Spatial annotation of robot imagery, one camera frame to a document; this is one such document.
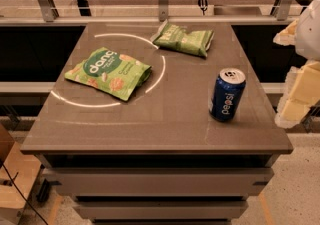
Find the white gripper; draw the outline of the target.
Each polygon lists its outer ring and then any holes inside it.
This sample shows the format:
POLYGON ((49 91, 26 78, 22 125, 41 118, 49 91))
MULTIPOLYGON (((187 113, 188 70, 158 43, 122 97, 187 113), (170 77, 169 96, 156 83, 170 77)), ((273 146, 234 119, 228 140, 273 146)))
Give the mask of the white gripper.
POLYGON ((292 128, 320 101, 320 0, 313 0, 299 20, 277 33, 273 42, 282 46, 295 44, 297 54, 312 59, 301 68, 290 68, 278 102, 276 125, 292 128))

